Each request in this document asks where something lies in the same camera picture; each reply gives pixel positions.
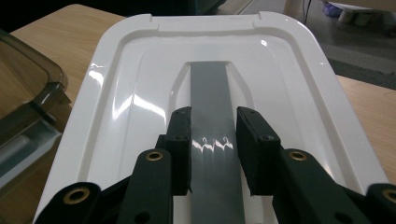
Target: metal bar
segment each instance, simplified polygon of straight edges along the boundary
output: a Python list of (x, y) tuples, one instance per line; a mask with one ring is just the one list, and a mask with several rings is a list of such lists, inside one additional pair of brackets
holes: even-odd
[(225, 63), (191, 64), (191, 223), (245, 223)]

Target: white plastic tray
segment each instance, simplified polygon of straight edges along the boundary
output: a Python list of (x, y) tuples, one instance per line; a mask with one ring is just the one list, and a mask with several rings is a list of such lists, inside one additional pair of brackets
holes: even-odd
[[(134, 16), (111, 27), (93, 55), (37, 213), (60, 189), (91, 181), (105, 189), (134, 169), (166, 133), (172, 111), (190, 105), (191, 62), (226, 62), (232, 105), (258, 110), (285, 148), (313, 154), (334, 180), (365, 192), (388, 182), (318, 42), (290, 17)], [(246, 223), (276, 223), (270, 197), (244, 188)], [(189, 195), (175, 222), (190, 223)]]

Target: gray floor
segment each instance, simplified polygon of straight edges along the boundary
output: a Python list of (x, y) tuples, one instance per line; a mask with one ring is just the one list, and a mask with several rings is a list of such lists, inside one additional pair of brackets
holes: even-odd
[[(254, 0), (241, 14), (260, 11), (281, 13), (285, 0)], [(324, 2), (313, 0), (308, 12), (306, 27), (316, 37), (329, 59), (350, 63), (362, 68), (396, 73), (396, 38), (383, 34), (382, 17), (359, 27), (343, 24), (323, 12)], [(303, 8), (297, 20), (303, 21)]]

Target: black plastic part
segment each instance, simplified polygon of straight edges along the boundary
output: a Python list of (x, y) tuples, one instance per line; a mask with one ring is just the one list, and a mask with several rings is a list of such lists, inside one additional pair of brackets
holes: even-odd
[(396, 223), (396, 186), (373, 184), (366, 193), (367, 212), (375, 223)]
[(165, 136), (166, 136), (165, 134), (160, 134), (158, 136), (157, 143), (155, 144), (155, 148), (166, 148)]
[[(160, 135), (157, 145), (163, 145)], [(191, 183), (191, 107), (172, 113), (164, 138), (164, 149), (172, 155), (172, 193), (186, 195)]]
[(128, 176), (102, 191), (102, 198), (97, 209), (97, 216), (100, 217), (98, 223), (116, 223), (120, 213), (120, 205), (125, 196), (130, 179), (131, 177)]
[(298, 209), (290, 197), (285, 184), (279, 179), (274, 190), (272, 205), (276, 212), (277, 222), (279, 224), (295, 224), (301, 220)]
[(35, 224), (98, 223), (97, 204), (101, 190), (93, 184), (79, 182), (60, 190), (40, 213)]
[(274, 160), (283, 149), (279, 136), (259, 112), (239, 106), (236, 141), (250, 194), (273, 195), (278, 176)]
[(156, 148), (141, 153), (120, 206), (117, 223), (172, 223), (171, 170), (171, 155), (166, 150)]
[(368, 206), (369, 204), (367, 204), (366, 197), (352, 189), (348, 189), (341, 185), (340, 187), (344, 190), (348, 198), (363, 212), (363, 214), (373, 222), (369, 216), (370, 208)]
[(281, 150), (276, 167), (300, 214), (295, 223), (371, 223), (311, 154)]

